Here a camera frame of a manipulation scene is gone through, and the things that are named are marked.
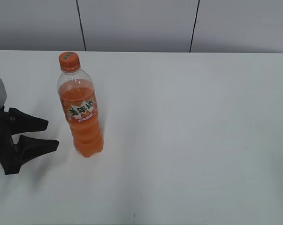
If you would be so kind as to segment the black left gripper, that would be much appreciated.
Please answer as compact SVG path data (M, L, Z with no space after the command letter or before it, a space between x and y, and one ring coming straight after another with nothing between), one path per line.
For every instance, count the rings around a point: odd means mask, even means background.
M59 146L57 140L36 139L20 135L17 144L12 133L45 131L49 121L30 116L16 108L4 111L0 108L0 164L6 175L18 174L21 164L54 152Z

